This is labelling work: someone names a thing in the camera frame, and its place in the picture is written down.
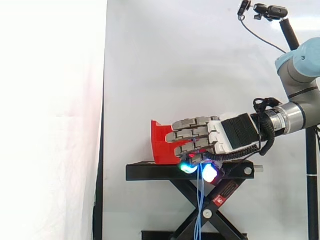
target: white wall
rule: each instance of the white wall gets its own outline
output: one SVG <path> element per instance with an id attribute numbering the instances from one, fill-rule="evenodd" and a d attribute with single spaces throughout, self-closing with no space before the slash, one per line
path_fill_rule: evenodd
<path id="1" fill-rule="evenodd" d="M 318 0 L 271 1 L 291 17 L 317 15 Z M 139 240 L 141 230 L 175 230 L 193 210 L 169 183 L 126 182 L 125 166 L 153 159 L 150 121 L 252 113 L 256 97 L 286 102 L 279 51 L 237 20 L 238 1 L 110 0 L 105 61 L 104 239 Z M 288 51 L 266 21 L 245 23 Z M 299 31 L 301 42 L 319 31 Z M 303 132 L 276 139 L 264 173 L 248 180 L 221 211 L 250 239 L 307 239 Z M 206 231 L 213 230 L 208 226 Z"/>
<path id="2" fill-rule="evenodd" d="M 106 0 L 0 1 L 0 239 L 89 240 Z"/>

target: black stand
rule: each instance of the black stand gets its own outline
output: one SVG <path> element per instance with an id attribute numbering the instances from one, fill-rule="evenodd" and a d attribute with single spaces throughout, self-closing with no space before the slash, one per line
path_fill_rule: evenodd
<path id="1" fill-rule="evenodd" d="M 289 20 L 285 19 L 281 21 L 280 26 L 290 49 L 296 50 L 300 45 Z M 319 240 L 316 134 L 316 127 L 310 127 L 305 130 L 309 240 Z"/>
<path id="2" fill-rule="evenodd" d="M 226 172 L 238 162 L 226 162 Z M 203 233 L 203 240 L 247 240 L 247 234 L 240 233 L 235 226 L 219 211 L 222 205 L 244 183 L 255 177 L 254 164 L 250 161 L 241 163 L 231 174 L 223 177 L 216 187 L 204 198 L 201 210 L 201 224 L 210 222 L 219 233 Z M 142 231 L 142 240 L 193 240 L 198 217 L 197 188 L 190 182 L 196 180 L 197 174 L 186 174 L 176 165 L 155 165 L 152 162 L 140 162 L 126 166 L 127 181 L 169 180 L 188 200 L 195 210 L 175 232 Z"/>

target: glowing blue light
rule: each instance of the glowing blue light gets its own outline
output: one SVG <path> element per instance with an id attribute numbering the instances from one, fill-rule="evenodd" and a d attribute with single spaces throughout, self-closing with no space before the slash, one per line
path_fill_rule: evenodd
<path id="1" fill-rule="evenodd" d="M 218 172 L 212 167 L 211 164 L 207 164 L 202 172 L 203 179 L 208 183 L 212 183 L 217 175 Z"/>
<path id="2" fill-rule="evenodd" d="M 191 166 L 188 163 L 181 163 L 180 169 L 185 172 L 186 174 L 193 174 L 198 170 L 198 166 Z"/>

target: scissor lift table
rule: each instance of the scissor lift table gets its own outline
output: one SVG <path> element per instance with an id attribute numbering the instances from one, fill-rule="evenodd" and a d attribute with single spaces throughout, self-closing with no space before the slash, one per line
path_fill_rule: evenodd
<path id="1" fill-rule="evenodd" d="M 246 233 L 240 233 L 236 227 L 219 211 L 222 205 L 247 179 L 255 178 L 255 166 L 251 161 L 225 162 L 228 176 L 216 184 L 216 187 L 204 198 L 201 224 L 210 222 L 219 233 L 203 233 L 203 240 L 247 240 Z M 175 232 L 142 231 L 141 240 L 193 240 L 198 217 L 197 188 L 191 180 L 197 180 L 197 173 L 186 174 L 176 165 L 156 165 L 154 162 L 139 162 L 126 166 L 127 181 L 170 181 L 195 207 L 195 210 Z"/>

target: metal pole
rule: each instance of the metal pole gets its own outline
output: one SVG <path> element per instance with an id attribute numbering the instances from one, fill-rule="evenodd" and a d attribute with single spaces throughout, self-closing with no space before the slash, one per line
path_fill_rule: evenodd
<path id="1" fill-rule="evenodd" d="M 296 50 L 300 44 L 288 19 L 280 22 L 282 32 L 290 49 Z M 317 127 L 305 130 L 306 176 L 308 201 L 309 240 L 319 240 L 318 214 L 318 171 L 317 171 Z"/>

